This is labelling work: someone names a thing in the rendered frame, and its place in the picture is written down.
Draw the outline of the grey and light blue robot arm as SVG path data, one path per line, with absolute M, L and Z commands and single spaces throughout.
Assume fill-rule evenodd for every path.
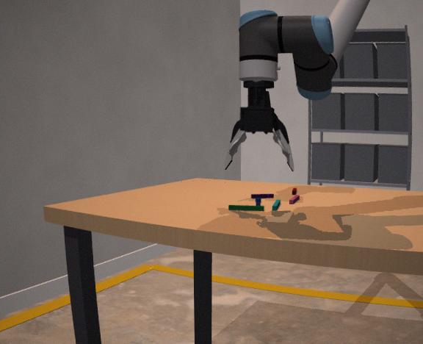
M 278 54 L 292 53 L 298 92 L 321 100 L 370 0 L 339 0 L 330 17 L 253 10 L 239 19 L 239 80 L 276 82 Z M 330 20 L 329 20 L 330 19 Z

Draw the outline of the pink rod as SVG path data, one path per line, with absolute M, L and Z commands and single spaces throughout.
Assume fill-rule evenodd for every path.
M 289 204 L 294 204 L 299 199 L 300 199 L 300 195 L 295 195 L 293 198 L 289 200 Z

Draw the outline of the green rod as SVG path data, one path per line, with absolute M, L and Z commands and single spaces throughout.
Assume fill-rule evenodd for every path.
M 228 210 L 264 211 L 264 206 L 228 205 Z

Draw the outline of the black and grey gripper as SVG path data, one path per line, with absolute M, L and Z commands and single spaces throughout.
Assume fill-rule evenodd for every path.
M 267 107 L 266 89 L 274 88 L 274 82 L 249 80 L 243 82 L 243 87 L 248 88 L 248 107 L 240 107 L 240 120 L 236 122 L 233 128 L 224 169 L 226 170 L 233 161 L 233 155 L 237 152 L 239 144 L 246 140 L 246 132 L 252 132 L 252 134 L 255 134 L 255 132 L 272 132 L 274 128 L 275 131 L 272 132 L 273 140 L 283 148 L 282 153 L 286 156 L 287 163 L 293 172 L 294 163 L 286 127 L 274 113 L 275 109 Z M 231 150 L 229 150 L 230 148 Z

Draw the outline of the turquoise rod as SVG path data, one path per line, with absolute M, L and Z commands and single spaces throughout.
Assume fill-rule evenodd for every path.
M 279 202 L 279 204 L 278 204 L 278 202 Z M 272 205 L 272 210 L 277 210 L 280 204 L 281 204 L 281 200 L 276 199 L 275 203 Z

